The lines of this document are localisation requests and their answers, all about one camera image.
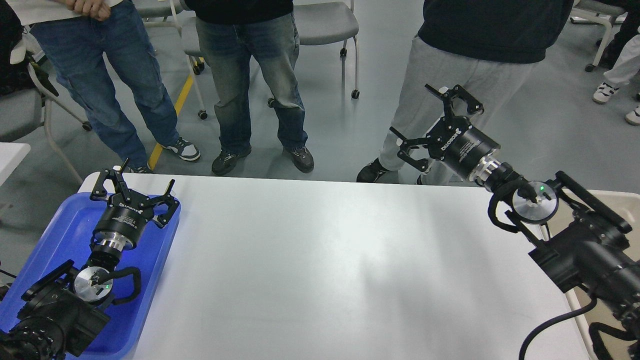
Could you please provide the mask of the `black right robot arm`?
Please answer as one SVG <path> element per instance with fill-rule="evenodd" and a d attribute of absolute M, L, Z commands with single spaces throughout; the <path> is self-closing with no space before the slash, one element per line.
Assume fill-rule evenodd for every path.
<path fill-rule="evenodd" d="M 582 187 L 564 171 L 547 181 L 530 181 L 495 153 L 500 145 L 468 116 L 456 115 L 453 102 L 464 101 L 467 114 L 484 107 L 464 87 L 426 86 L 443 104 L 443 116 L 423 137 L 409 139 L 394 127 L 397 156 L 421 173 L 434 162 L 446 165 L 460 178 L 484 187 L 492 197 L 487 214 L 494 226 L 521 233 L 533 244 L 529 255 L 550 280 L 566 293 L 582 289 L 590 302 L 580 309 L 553 317 L 538 325 L 523 341 L 518 357 L 523 360 L 534 338 L 550 326 L 578 317 L 602 301 L 622 329 L 600 322 L 589 325 L 592 348 L 599 360 L 611 354 L 601 333 L 629 341 L 628 355 L 639 358 L 640 315 L 639 262 L 626 255 L 633 230 L 628 221 Z"/>

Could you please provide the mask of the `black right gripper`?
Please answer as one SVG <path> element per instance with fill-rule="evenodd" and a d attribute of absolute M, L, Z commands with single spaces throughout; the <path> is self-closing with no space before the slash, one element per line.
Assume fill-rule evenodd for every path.
<path fill-rule="evenodd" d="M 443 114 L 422 137 L 409 138 L 391 126 L 390 132 L 397 137 L 397 157 L 420 173 L 429 173 L 435 159 L 460 178 L 475 182 L 494 153 L 501 149 L 498 142 L 469 120 L 484 113 L 484 105 L 459 84 L 436 89 L 426 83 L 424 87 L 441 100 Z M 466 104 L 466 115 L 455 114 L 454 100 Z"/>

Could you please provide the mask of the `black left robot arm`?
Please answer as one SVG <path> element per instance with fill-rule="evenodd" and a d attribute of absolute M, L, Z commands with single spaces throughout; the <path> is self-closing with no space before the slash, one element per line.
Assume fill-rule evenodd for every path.
<path fill-rule="evenodd" d="M 131 349 L 178 228 L 174 184 L 142 194 L 105 169 L 62 203 L 1 303 L 3 360 L 116 360 Z"/>

